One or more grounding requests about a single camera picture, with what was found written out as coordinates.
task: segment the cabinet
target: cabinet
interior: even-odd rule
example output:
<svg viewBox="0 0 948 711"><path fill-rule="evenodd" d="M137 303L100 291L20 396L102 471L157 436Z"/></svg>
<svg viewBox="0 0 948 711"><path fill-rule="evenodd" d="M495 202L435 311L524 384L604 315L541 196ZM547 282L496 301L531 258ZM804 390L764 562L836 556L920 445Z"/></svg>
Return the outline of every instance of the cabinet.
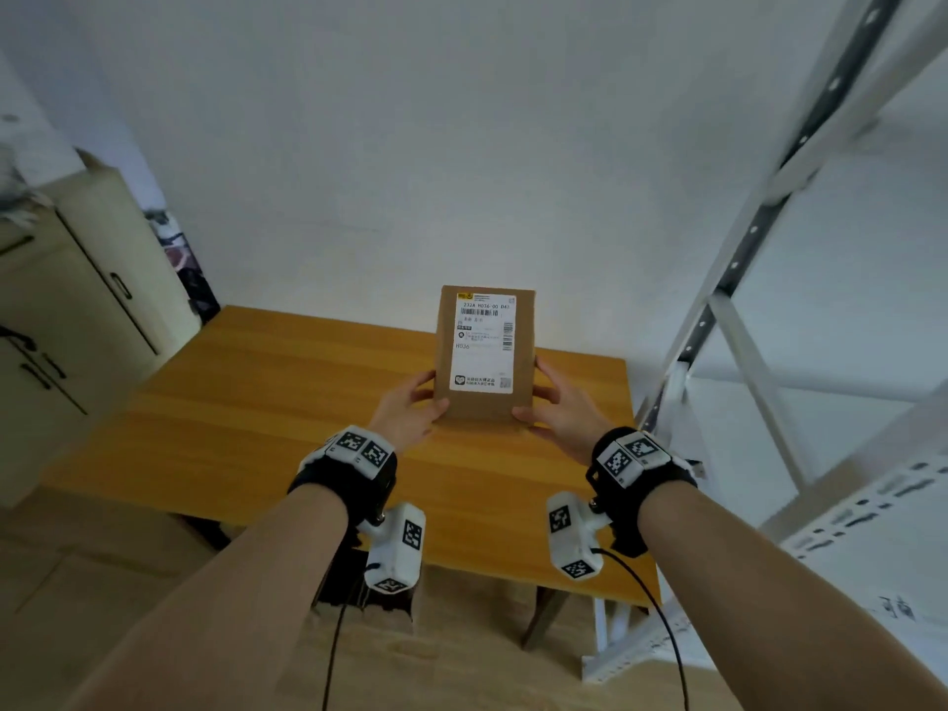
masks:
<svg viewBox="0 0 948 711"><path fill-rule="evenodd" d="M30 229L0 224L0 505L39 482L200 322L112 169L52 186Z"/></svg>

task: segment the brown box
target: brown box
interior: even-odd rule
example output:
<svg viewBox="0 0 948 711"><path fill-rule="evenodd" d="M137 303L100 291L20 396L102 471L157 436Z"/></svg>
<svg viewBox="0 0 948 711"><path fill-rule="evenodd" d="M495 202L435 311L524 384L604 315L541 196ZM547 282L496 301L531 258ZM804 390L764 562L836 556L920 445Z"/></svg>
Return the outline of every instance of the brown box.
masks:
<svg viewBox="0 0 948 711"><path fill-rule="evenodd" d="M535 297L525 289L441 288L434 398L451 400L442 419L519 425L510 409L533 404Z"/></svg>

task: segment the wooden table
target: wooden table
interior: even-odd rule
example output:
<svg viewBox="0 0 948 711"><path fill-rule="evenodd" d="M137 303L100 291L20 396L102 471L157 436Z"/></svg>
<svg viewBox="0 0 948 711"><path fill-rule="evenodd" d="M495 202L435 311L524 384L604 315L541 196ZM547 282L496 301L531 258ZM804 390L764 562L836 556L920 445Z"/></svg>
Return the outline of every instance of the wooden table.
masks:
<svg viewBox="0 0 948 711"><path fill-rule="evenodd" d="M622 359L540 353L610 419L632 424ZM43 483L250 524L283 498L302 457L332 432L368 424L380 394L433 357L434 334L227 307ZM584 471L526 431L443 429L400 455L391 503L428 516L426 563L647 606L608 560L582 583L550 564L546 500L563 489L589 498ZM609 529L600 541L610 543ZM651 558L631 563L658 594Z"/></svg>

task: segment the forearm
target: forearm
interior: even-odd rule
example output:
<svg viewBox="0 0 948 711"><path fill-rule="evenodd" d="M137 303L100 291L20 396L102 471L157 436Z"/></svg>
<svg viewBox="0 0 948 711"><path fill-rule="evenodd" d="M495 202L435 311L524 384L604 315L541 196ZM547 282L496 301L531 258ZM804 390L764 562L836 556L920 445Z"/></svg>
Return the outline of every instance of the forearm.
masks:
<svg viewBox="0 0 948 711"><path fill-rule="evenodd" d="M692 486L659 486L638 523L744 708L948 708L875 620Z"/></svg>
<svg viewBox="0 0 948 711"><path fill-rule="evenodd" d="M294 491L146 616L71 708L263 705L347 522L322 486Z"/></svg>

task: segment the wristband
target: wristband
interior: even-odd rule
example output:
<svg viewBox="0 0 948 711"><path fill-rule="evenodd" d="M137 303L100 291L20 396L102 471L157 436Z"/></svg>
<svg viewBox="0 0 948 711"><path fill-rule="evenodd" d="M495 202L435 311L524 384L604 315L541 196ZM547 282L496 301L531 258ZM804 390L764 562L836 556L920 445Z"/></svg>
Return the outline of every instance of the wristband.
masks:
<svg viewBox="0 0 948 711"><path fill-rule="evenodd" d="M325 486L346 506L349 526L364 520L378 523L395 488L398 460L384 437L360 427L347 427L326 440L300 462L289 494L305 483Z"/></svg>
<svg viewBox="0 0 948 711"><path fill-rule="evenodd" d="M697 487L691 465L663 449L645 431L620 427L605 434L592 451L586 480L595 491L596 511L611 519L611 548L635 558L648 551L639 533L639 509L646 497L668 481Z"/></svg>

